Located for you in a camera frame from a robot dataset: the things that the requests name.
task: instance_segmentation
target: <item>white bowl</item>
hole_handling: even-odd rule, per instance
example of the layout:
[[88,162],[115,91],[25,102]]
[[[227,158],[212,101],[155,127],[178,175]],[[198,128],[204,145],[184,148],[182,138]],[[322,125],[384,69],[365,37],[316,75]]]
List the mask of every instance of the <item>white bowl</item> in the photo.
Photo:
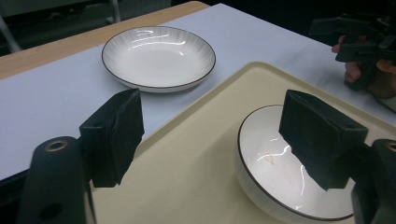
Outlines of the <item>white bowl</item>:
[[121,83],[141,91],[182,91],[202,82],[216,55],[201,37],[164,26],[140,27],[115,35],[102,60]]
[[287,223],[323,223],[352,217],[349,179],[345,189],[322,189],[291,153],[278,132],[281,105],[260,108],[246,117],[238,134],[236,176],[262,211]]

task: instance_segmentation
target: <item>wooden table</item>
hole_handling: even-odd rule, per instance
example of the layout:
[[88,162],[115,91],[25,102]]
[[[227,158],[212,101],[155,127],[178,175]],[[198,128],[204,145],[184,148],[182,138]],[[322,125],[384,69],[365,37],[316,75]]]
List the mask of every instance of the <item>wooden table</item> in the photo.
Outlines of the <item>wooden table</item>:
[[191,1],[127,21],[73,35],[42,46],[0,57],[0,80],[106,43],[112,36],[135,27],[158,25],[191,14],[208,5]]

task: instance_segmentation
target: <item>plate rim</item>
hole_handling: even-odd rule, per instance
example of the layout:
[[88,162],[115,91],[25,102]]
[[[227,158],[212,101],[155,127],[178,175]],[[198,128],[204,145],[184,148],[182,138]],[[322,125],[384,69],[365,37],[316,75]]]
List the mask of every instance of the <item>plate rim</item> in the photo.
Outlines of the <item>plate rim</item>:
[[[194,35],[194,36],[198,37],[199,39],[203,40],[203,41],[209,46],[209,48],[211,49],[211,51],[213,52],[214,60],[213,60],[212,67],[209,69],[209,71],[208,71],[206,74],[204,74],[203,76],[199,77],[198,79],[195,79],[194,81],[191,81],[191,82],[188,82],[188,83],[184,83],[184,84],[181,84],[181,85],[166,86],[166,87],[152,87],[152,86],[141,85],[141,84],[137,84],[137,83],[133,83],[133,82],[131,82],[131,81],[125,80],[125,79],[120,78],[120,77],[118,77],[117,75],[115,75],[115,74],[107,67],[107,65],[106,65],[106,63],[105,63],[105,60],[104,60],[105,48],[106,48],[107,44],[108,44],[111,40],[113,40],[116,36],[121,35],[121,34],[123,34],[123,33],[130,32],[130,31],[132,31],[132,30],[143,29],[143,28],[153,28],[153,27],[154,27],[154,28],[166,28],[166,29],[170,29],[170,30],[179,30],[179,31],[185,32],[185,33],[187,33],[187,34]],[[108,39],[107,42],[104,44],[104,46],[103,46],[103,48],[102,48],[101,59],[102,59],[102,64],[105,66],[106,70],[107,70],[113,77],[115,77],[116,79],[120,80],[122,84],[127,85],[127,86],[129,86],[129,87],[131,87],[131,85],[132,85],[132,86],[135,86],[136,88],[143,88],[145,91],[151,90],[151,89],[156,90],[156,91],[149,91],[149,92],[162,92],[162,91],[170,92],[171,90],[177,91],[177,89],[180,89],[180,88],[181,88],[180,91],[186,90],[186,89],[189,88],[190,85],[192,85],[192,84],[194,84],[194,83],[199,84],[203,79],[205,79],[205,78],[213,71],[213,69],[214,69],[214,67],[215,67],[215,65],[216,65],[216,62],[217,62],[216,52],[214,51],[214,49],[212,48],[212,46],[211,46],[206,40],[204,40],[203,38],[201,38],[200,36],[198,36],[198,35],[196,35],[196,34],[190,32],[190,31],[186,31],[186,30],[183,30],[183,29],[180,29],[180,28],[171,27],[171,26],[161,26],[161,25],[160,25],[160,26],[139,26],[139,27],[135,27],[135,28],[132,28],[132,29],[124,30],[124,31],[122,31],[122,32],[117,33],[116,35],[113,35],[113,36],[112,36],[110,39]]]

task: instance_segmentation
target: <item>person's hand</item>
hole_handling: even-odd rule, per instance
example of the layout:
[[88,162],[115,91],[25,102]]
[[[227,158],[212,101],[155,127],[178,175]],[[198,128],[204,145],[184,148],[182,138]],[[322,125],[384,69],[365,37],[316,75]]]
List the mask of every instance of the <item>person's hand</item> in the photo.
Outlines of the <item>person's hand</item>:
[[[338,53],[341,44],[345,40],[342,35],[338,39],[338,44],[332,47],[333,53]],[[359,43],[367,42],[364,37],[360,37]],[[396,66],[389,60],[379,60],[376,66],[380,70],[374,77],[373,81],[368,85],[367,90],[373,95],[381,98],[390,98],[396,96]],[[361,70],[358,63],[346,63],[345,81],[353,83],[361,77]]]

